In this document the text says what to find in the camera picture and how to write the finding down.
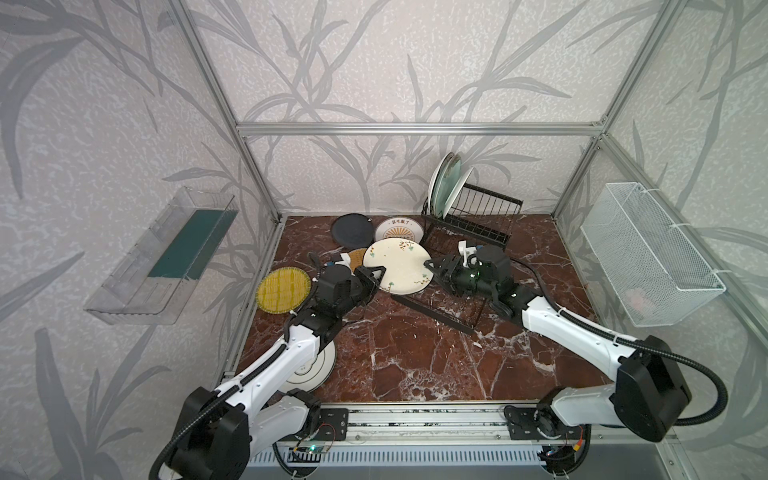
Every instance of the teal mat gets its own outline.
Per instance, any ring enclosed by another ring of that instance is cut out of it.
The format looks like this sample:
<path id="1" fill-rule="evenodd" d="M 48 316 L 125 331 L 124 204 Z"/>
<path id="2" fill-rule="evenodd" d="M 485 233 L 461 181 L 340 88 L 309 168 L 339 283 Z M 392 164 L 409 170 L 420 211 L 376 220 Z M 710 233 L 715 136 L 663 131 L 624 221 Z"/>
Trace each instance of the teal mat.
<path id="1" fill-rule="evenodd" d="M 199 280 L 237 210 L 195 210 L 148 276 Z"/>

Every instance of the black wire dish rack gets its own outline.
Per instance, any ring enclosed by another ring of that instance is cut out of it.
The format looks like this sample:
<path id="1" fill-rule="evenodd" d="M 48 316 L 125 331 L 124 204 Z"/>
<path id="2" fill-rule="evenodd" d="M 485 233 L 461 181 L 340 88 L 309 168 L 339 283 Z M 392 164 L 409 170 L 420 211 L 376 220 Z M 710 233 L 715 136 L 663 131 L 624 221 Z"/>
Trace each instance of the black wire dish rack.
<path id="1" fill-rule="evenodd" d="M 520 213 L 523 200 L 500 194 L 483 187 L 464 184 L 445 218 L 438 218 L 429 211 L 428 201 L 422 208 L 425 233 L 422 245 L 435 227 L 443 227 L 463 233 L 501 248 L 507 247 L 512 226 L 511 215 Z"/>

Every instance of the dark round plate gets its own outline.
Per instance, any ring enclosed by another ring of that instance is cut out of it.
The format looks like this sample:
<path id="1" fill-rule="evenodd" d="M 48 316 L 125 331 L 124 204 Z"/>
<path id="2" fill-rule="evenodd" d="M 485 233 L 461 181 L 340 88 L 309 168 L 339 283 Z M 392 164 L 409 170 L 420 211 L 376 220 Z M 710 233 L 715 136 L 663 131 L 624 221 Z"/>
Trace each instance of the dark round plate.
<path id="1" fill-rule="evenodd" d="M 331 226 L 333 240 L 350 250 L 370 247 L 373 233 L 373 222 L 361 214 L 342 215 Z"/>

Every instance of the transparent plastic bin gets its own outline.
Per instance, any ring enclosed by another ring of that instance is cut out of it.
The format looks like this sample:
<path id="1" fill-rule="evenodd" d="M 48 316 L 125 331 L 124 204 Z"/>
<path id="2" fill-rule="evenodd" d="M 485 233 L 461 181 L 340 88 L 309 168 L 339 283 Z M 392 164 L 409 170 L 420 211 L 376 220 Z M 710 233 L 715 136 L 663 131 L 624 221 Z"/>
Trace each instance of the transparent plastic bin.
<path id="1" fill-rule="evenodd" d="M 635 326 L 674 325 L 725 291 L 642 184 L 606 184 L 581 231 Z"/>
<path id="2" fill-rule="evenodd" d="M 172 325 L 237 212 L 232 194 L 182 187 L 85 310 L 110 324 Z"/>

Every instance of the wallpaper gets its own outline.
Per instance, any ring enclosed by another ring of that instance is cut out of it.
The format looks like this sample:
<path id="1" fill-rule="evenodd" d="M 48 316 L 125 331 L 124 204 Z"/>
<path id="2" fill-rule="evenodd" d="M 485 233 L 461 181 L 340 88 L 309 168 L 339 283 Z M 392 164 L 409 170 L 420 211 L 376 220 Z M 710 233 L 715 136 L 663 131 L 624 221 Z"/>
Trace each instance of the wallpaper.
<path id="1" fill-rule="evenodd" d="M 768 2 L 691 2 L 611 132 L 768 309 Z"/>
<path id="2" fill-rule="evenodd" d="M 286 212 L 421 212 L 432 172 L 454 151 L 464 168 L 475 168 L 470 184 L 523 200 L 525 212 L 542 214 L 554 209 L 587 142 L 586 137 L 263 137 L 250 148 Z"/>
<path id="3" fill-rule="evenodd" d="M 0 2 L 0 478 L 146 478 L 273 231 L 163 2 Z M 86 299 L 181 186 L 240 212 L 178 321 Z"/>
<path id="4" fill-rule="evenodd" d="M 725 413 L 703 425 L 674 427 L 699 478 L 764 478 L 768 469 L 768 356 L 762 345 L 744 329 L 722 297 L 676 325 L 634 327 L 581 233 L 579 227 L 604 185 L 621 181 L 629 180 L 609 156 L 599 153 L 558 218 L 558 229 L 592 306 L 605 326 L 642 339 L 657 336 L 673 352 L 710 367 L 726 383 L 730 398 Z M 698 415 L 712 406 L 714 388 L 698 372 L 687 367 L 682 371 L 694 395 L 683 416 Z"/>
<path id="5" fill-rule="evenodd" d="M 190 0 L 239 121 L 596 121 L 662 2 Z M 449 151 L 549 213 L 584 138 L 251 137 L 288 213 L 421 210 Z"/>

